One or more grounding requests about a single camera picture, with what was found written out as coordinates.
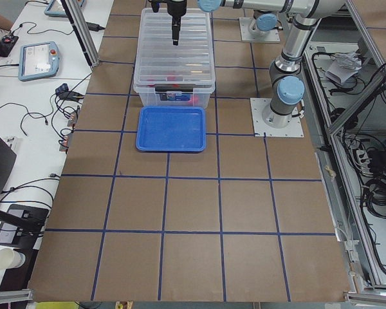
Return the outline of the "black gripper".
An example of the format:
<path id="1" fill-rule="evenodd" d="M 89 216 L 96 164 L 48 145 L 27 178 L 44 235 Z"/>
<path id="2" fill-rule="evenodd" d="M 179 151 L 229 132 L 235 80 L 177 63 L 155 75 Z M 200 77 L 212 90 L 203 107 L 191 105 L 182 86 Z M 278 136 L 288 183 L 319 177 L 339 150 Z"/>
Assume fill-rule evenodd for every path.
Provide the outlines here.
<path id="1" fill-rule="evenodd" d="M 167 12 L 172 17 L 172 43 L 174 46 L 179 44 L 179 29 L 181 18 L 186 14 L 187 0 L 167 1 Z"/>

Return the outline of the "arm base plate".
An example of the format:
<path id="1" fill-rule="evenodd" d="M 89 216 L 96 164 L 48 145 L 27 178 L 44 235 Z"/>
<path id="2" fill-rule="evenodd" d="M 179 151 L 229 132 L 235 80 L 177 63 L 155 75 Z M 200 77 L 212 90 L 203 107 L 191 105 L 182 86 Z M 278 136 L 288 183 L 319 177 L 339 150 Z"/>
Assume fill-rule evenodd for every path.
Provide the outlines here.
<path id="1" fill-rule="evenodd" d="M 258 137 L 303 138 L 303 110 L 295 107 L 292 114 L 281 116 L 271 110 L 270 98 L 251 98 L 253 133 Z"/>
<path id="2" fill-rule="evenodd" d="M 239 26 L 241 31 L 241 40 L 243 42 L 280 43 L 278 30 L 272 29 L 267 32 L 261 31 L 258 29 L 253 17 L 240 17 Z"/>

